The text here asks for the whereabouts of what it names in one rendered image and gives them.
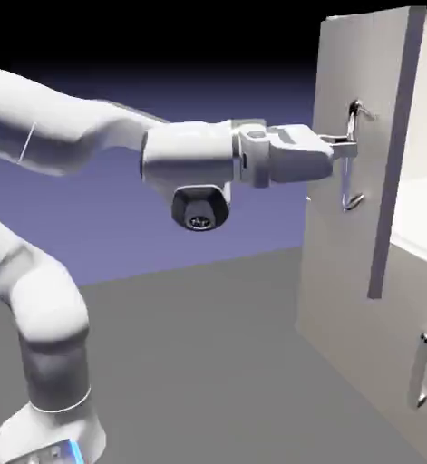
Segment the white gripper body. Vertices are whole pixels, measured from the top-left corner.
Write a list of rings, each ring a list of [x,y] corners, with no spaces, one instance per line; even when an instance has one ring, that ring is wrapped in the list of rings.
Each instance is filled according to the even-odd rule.
[[[276,183],[326,179],[333,174],[334,151],[304,124],[267,128],[269,177]]]

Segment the pale grey cabinet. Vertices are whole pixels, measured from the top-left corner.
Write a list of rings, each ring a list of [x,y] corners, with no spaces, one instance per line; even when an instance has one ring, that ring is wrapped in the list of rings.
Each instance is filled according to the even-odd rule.
[[[388,256],[391,247],[427,262],[427,12]]]

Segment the pale grey cabinet door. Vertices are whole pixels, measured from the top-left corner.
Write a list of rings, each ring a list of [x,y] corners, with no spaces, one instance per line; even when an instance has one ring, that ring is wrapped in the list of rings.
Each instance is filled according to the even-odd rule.
[[[378,299],[390,246],[412,96],[426,18],[423,6],[330,16],[320,27],[313,128],[344,135],[349,105],[361,100],[376,119],[360,116],[351,192],[364,201],[344,212],[343,160],[308,187],[305,250],[328,250],[369,267],[366,296]]]
[[[361,259],[305,250],[296,327],[427,461],[427,402],[408,402],[427,333],[427,262],[392,246],[377,300],[366,296],[368,272]]]

